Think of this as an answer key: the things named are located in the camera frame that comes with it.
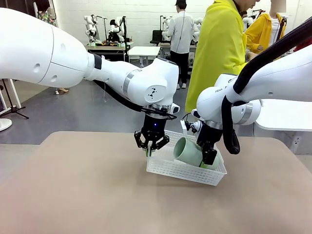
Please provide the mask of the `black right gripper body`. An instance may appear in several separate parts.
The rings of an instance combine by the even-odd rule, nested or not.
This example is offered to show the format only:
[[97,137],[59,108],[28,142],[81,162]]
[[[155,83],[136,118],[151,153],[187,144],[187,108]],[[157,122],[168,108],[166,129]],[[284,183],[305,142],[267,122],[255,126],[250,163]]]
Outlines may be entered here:
[[198,136],[196,137],[196,143],[203,149],[213,149],[214,145],[221,139],[223,134],[222,127],[211,127],[202,120],[200,123],[201,127],[198,132]]

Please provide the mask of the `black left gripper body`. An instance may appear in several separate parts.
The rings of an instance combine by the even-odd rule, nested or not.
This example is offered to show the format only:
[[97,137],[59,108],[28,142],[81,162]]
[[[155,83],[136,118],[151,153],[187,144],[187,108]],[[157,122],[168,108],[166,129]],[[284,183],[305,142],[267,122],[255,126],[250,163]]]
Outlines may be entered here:
[[165,118],[154,118],[145,115],[141,133],[146,140],[160,140],[165,135],[164,129],[166,122],[167,119]]

